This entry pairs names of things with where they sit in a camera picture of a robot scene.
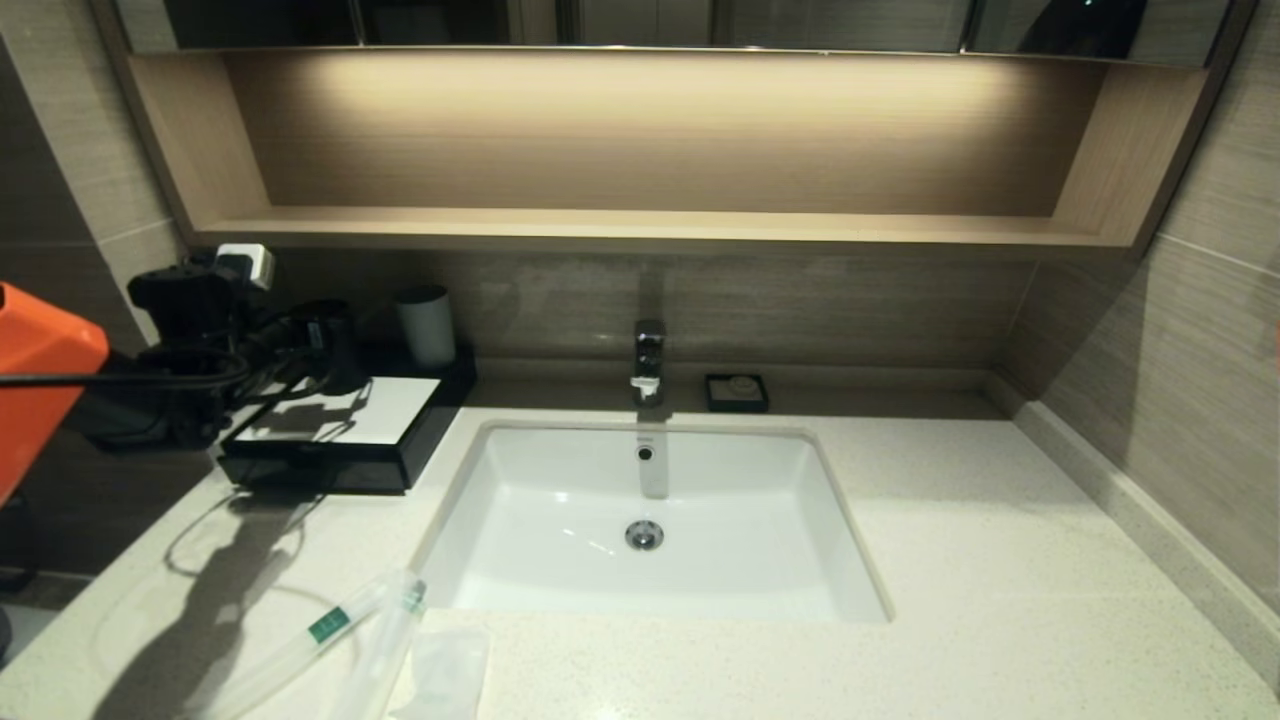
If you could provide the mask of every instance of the black tissue box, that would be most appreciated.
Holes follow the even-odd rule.
[[[475,361],[460,354],[444,372],[426,373],[375,350],[362,365],[372,374],[364,388],[264,407],[228,436],[218,462],[232,482],[365,495],[413,487],[475,386]]]

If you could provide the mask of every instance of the white cup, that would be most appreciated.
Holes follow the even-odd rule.
[[[449,291],[438,284],[422,284],[394,295],[408,352],[424,370],[440,370],[453,364],[453,314]]]

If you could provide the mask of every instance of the baseboard trim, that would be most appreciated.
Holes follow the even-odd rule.
[[[987,397],[1009,415],[1178,585],[1280,694],[1280,615],[1187,528],[1043,402],[992,373]]]

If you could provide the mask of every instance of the soap dish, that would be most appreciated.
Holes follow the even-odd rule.
[[[707,375],[707,410],[768,413],[769,393],[760,375]]]

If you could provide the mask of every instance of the white sink basin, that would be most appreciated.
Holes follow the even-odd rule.
[[[804,437],[498,427],[461,473],[425,566],[430,606],[888,620]],[[641,493],[641,474],[667,480],[666,500]],[[660,546],[628,543],[640,520]]]

